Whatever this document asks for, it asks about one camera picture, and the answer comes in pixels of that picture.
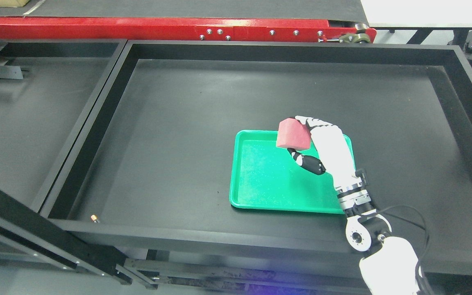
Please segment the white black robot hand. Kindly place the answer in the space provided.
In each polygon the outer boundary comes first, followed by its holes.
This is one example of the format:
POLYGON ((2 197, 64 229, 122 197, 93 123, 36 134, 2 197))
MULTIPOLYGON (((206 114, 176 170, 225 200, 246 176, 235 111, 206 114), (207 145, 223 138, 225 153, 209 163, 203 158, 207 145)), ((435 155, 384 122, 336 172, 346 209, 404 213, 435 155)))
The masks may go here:
POLYGON ((339 193, 346 192, 347 187, 360 186, 361 179, 356 176, 354 159, 342 130, 333 123, 309 116, 294 116, 305 125, 311 134, 320 162, 333 177, 333 186, 339 193))

